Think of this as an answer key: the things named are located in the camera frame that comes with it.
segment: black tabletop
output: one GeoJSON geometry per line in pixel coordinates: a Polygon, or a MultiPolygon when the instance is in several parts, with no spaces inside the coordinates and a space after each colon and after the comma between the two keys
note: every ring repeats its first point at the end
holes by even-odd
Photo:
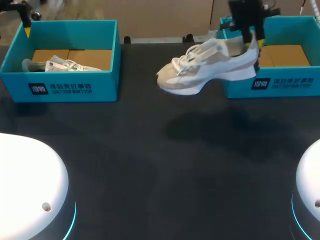
{"type": "Polygon", "coordinates": [[[80,240],[292,239],[291,193],[320,138],[320,98],[229,100],[218,81],[165,93],[155,73],[188,47],[123,45],[117,102],[14,104],[2,88],[0,132],[60,155],[80,240]]]}

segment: sneaker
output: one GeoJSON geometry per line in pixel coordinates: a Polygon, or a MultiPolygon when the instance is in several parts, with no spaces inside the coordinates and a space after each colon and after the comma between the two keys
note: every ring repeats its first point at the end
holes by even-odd
{"type": "Polygon", "coordinates": [[[101,69],[82,66],[72,60],[64,60],[60,57],[53,56],[49,61],[34,62],[30,59],[22,61],[22,71],[28,72],[78,72],[78,71],[101,71],[101,69]]]}
{"type": "Polygon", "coordinates": [[[211,38],[190,47],[180,58],[174,57],[156,75],[158,86],[177,95],[195,95],[212,79],[239,81],[254,78],[259,57],[256,37],[249,47],[242,36],[211,38]]]}

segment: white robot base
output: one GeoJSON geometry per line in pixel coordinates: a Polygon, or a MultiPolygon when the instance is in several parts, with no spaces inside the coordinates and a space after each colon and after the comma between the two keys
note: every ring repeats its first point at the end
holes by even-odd
{"type": "Polygon", "coordinates": [[[77,206],[59,155],[38,140],[0,133],[0,239],[75,239],[77,206]]]}
{"type": "Polygon", "coordinates": [[[320,240],[320,140],[303,154],[291,198],[294,240],[320,240]]]}

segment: shoe box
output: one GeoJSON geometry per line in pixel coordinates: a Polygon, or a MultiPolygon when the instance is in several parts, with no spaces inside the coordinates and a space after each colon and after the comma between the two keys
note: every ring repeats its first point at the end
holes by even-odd
{"type": "Polygon", "coordinates": [[[34,21],[27,38],[21,25],[0,68],[16,103],[114,102],[121,41],[116,20],[34,21]],[[22,61],[56,55],[102,71],[22,72],[22,61]]]}
{"type": "MultiPolygon", "coordinates": [[[[320,27],[315,18],[269,17],[264,21],[264,31],[256,77],[223,81],[226,96],[231,99],[320,96],[320,27]]],[[[220,39],[237,36],[241,36],[239,31],[217,33],[220,39]]]]}

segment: teal box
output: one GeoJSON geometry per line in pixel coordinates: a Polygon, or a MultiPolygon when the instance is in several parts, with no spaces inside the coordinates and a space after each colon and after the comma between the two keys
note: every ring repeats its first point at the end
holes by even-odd
{"type": "Polygon", "coordinates": [[[121,42],[116,20],[33,21],[30,37],[17,30],[0,69],[16,103],[117,100],[121,42]],[[22,72],[37,49],[112,50],[109,71],[22,72]]]}
{"type": "MultiPolygon", "coordinates": [[[[265,45],[301,45],[308,67],[261,67],[255,78],[223,81],[228,98],[320,96],[320,27],[312,16],[274,16],[264,22],[265,45]]],[[[219,30],[217,37],[241,36],[219,30]]]]}

